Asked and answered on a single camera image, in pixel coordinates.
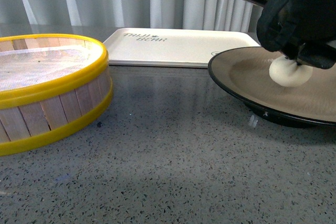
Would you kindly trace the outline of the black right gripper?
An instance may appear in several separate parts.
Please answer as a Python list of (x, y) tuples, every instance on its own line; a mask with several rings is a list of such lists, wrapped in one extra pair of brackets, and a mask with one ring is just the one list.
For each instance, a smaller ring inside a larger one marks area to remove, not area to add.
[(262, 7), (257, 38), (268, 51), (280, 51), (301, 65), (335, 65), (335, 0), (245, 0)]

